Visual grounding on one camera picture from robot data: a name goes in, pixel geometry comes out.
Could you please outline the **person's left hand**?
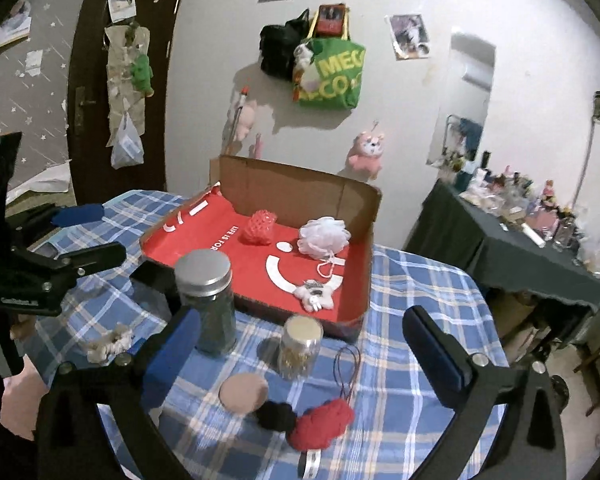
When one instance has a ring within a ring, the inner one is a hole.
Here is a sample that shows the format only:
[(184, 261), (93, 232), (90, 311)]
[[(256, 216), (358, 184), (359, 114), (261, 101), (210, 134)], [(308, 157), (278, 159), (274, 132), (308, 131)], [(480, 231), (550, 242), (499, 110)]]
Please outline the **person's left hand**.
[(29, 358), (24, 360), (24, 369), (11, 378), (0, 376), (0, 425), (15, 436), (34, 440), (38, 407), (47, 387)]

